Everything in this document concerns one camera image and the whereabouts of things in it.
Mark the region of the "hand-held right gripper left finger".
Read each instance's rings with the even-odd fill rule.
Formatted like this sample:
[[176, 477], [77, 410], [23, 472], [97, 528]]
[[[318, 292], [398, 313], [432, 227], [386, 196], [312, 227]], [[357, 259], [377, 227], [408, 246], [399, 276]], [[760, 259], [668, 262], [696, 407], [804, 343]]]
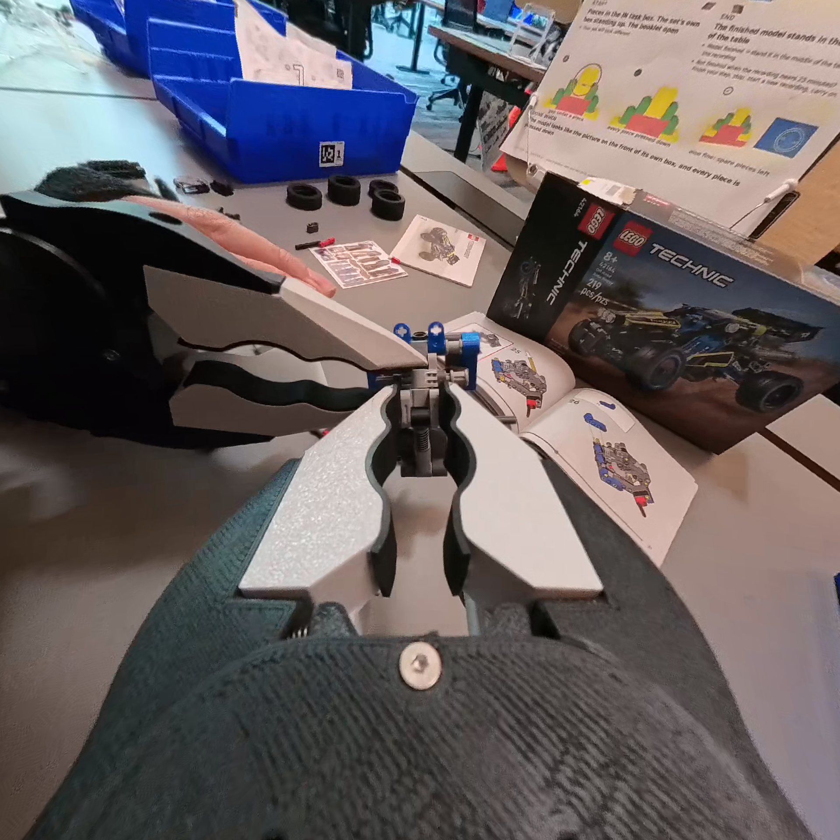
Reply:
[[396, 535], [384, 483], [397, 466], [401, 403], [387, 386], [311, 446], [238, 584], [244, 597], [340, 604], [392, 594]]

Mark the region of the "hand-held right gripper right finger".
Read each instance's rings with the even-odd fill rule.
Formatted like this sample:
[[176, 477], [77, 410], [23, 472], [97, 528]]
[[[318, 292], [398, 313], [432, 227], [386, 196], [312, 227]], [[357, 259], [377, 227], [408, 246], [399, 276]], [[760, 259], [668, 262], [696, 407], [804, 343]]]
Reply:
[[444, 534], [451, 594], [487, 611], [601, 596], [543, 459], [457, 385], [444, 389], [444, 426], [455, 482]]

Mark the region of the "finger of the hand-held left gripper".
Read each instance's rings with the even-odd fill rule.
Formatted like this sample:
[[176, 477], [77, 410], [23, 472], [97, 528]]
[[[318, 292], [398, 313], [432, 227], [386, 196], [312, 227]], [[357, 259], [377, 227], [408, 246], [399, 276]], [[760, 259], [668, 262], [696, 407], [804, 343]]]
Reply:
[[284, 350], [195, 351], [170, 399], [174, 425], [276, 438], [331, 429], [374, 391], [340, 361], [304, 361]]
[[151, 309], [193, 348], [269, 345], [367, 372], [427, 368], [410, 343], [300, 280], [283, 280], [267, 294], [151, 266], [143, 275]]

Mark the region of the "grey and blue lego model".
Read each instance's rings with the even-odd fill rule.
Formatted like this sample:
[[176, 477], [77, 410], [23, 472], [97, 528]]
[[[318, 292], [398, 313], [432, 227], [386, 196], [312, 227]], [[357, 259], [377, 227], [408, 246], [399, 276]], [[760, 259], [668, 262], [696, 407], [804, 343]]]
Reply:
[[441, 405], [445, 386], [476, 389], [480, 335], [477, 331], [446, 332], [441, 322], [432, 322], [424, 332], [414, 332], [399, 322], [393, 332], [419, 352], [426, 365], [401, 373], [370, 372], [368, 386], [373, 391], [391, 383], [398, 387], [400, 425], [396, 442], [402, 476], [444, 476], [448, 420]]

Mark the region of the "lego sticker sheet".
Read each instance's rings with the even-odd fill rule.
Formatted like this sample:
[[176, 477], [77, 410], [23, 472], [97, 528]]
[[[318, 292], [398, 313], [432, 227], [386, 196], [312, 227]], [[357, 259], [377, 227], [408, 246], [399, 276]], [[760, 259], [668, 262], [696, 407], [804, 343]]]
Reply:
[[404, 268], [373, 241], [327, 245], [310, 250], [325, 272], [342, 289], [369, 286], [407, 277]]

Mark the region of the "open lego instruction booklet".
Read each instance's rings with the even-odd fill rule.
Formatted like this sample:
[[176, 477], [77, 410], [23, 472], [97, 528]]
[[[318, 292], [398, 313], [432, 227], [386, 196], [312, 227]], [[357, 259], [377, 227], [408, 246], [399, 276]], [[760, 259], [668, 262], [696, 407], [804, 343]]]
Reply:
[[479, 336], [476, 399], [583, 490], [661, 568], [697, 493], [691, 474], [614, 396], [578, 386], [535, 340], [477, 312], [445, 324]]

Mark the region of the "small white lego leaflet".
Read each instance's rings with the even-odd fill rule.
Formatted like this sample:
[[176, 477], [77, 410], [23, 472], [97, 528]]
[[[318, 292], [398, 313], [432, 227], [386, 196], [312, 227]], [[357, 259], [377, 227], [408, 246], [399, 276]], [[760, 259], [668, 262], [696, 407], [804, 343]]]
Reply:
[[471, 288], [486, 244], [477, 234], [416, 215], [391, 256], [399, 258], [401, 266]]

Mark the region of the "lego set cardboard box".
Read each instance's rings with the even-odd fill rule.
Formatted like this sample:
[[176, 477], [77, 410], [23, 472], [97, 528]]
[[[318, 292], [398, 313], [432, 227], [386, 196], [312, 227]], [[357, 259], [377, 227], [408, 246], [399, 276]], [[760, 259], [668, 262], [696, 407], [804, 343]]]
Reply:
[[721, 454], [838, 385], [832, 280], [643, 191], [546, 174], [487, 316]]

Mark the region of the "person's left hand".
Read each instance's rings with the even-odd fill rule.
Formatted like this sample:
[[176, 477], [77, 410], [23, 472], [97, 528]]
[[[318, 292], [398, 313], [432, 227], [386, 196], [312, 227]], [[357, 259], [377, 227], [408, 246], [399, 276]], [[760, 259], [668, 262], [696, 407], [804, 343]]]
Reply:
[[336, 294], [336, 286], [302, 259], [225, 215], [153, 196], [127, 196], [126, 199], [191, 225], [252, 268], [295, 278], [327, 298]]

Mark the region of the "blue plastic bin with tag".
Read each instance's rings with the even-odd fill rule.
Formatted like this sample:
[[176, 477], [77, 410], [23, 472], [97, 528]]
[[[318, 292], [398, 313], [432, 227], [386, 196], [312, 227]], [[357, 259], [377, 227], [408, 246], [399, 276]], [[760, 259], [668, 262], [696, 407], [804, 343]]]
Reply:
[[352, 59], [352, 88], [244, 80], [232, 29], [151, 17], [150, 77], [184, 135], [245, 184], [397, 172], [418, 96]]

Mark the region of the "orange cone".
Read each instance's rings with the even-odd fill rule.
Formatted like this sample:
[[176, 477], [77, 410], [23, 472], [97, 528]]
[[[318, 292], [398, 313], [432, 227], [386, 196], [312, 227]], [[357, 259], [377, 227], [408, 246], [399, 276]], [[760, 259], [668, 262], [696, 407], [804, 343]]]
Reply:
[[[510, 113], [508, 115], [508, 121], [507, 121], [507, 133], [505, 134], [504, 138], [502, 139], [502, 142], [504, 141], [504, 139], [507, 138], [510, 131], [512, 131], [512, 129], [515, 127], [517, 121], [519, 120], [519, 118], [521, 116], [521, 113], [522, 113], [522, 110], [519, 107], [512, 107], [511, 108]], [[499, 151], [499, 153], [497, 155], [497, 159], [492, 164], [492, 166], [490, 168], [490, 171], [495, 172], [495, 173], [508, 172], [507, 158], [506, 158], [506, 155], [504, 155], [504, 153], [502, 153], [501, 151]]]

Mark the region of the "white paper sheets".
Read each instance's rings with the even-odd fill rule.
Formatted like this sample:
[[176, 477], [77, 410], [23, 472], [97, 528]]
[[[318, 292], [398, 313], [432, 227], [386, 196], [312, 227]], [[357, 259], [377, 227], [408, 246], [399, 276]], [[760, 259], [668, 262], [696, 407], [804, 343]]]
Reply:
[[350, 90], [353, 67], [325, 41], [286, 24], [280, 34], [254, 3], [234, 1], [234, 31], [241, 77], [276, 85]]

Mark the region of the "background desk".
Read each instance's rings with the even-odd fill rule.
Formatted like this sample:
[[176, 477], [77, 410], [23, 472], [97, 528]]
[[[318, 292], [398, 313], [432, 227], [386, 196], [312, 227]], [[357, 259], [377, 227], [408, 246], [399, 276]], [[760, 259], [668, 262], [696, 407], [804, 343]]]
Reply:
[[467, 86], [454, 151], [458, 161], [466, 162], [484, 93], [523, 109], [529, 100], [527, 86], [538, 86], [546, 68], [508, 54], [498, 40], [444, 25], [431, 24], [427, 31], [447, 46], [447, 68]]

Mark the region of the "white instruction sign sheet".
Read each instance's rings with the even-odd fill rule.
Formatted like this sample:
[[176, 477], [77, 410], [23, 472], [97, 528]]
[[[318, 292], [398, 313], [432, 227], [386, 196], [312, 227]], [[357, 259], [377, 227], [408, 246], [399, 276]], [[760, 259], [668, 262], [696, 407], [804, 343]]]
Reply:
[[584, 2], [504, 151], [687, 195], [764, 198], [838, 136], [838, 2]]

